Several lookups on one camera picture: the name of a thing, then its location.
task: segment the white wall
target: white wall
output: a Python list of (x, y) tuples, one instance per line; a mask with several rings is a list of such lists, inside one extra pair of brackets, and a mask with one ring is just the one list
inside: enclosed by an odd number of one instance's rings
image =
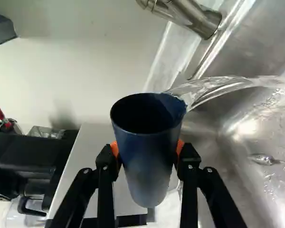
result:
[(0, 13), (20, 36), (0, 45), (0, 107), (24, 128), (107, 122), (142, 90), (166, 24), (134, 0), (0, 0)]

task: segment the faucet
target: faucet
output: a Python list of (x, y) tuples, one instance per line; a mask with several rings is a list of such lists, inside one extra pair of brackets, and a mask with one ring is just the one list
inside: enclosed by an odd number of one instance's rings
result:
[(195, 0), (136, 0), (144, 9), (180, 26), (189, 28), (207, 40), (216, 32), (222, 15)]

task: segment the water stream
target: water stream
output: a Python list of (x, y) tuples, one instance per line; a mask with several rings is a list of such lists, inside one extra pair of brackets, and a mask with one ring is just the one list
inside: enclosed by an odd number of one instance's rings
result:
[(285, 76), (218, 76), (191, 80), (165, 93), (176, 96), (187, 104), (187, 112), (215, 97), (252, 87), (276, 89), (276, 95), (285, 95)]

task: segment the sink basin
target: sink basin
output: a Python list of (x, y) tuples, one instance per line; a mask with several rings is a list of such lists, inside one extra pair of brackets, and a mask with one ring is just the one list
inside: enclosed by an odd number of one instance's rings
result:
[[(210, 41), (168, 24), (146, 91), (165, 91), (188, 78), (285, 76), (285, 1), (225, 0)], [(249, 88), (217, 97), (187, 113), (181, 138), (216, 168), (250, 228), (285, 228), (285, 100), (279, 88)], [(281, 162), (260, 165), (266, 154)], [(200, 227), (212, 228), (199, 194)]]

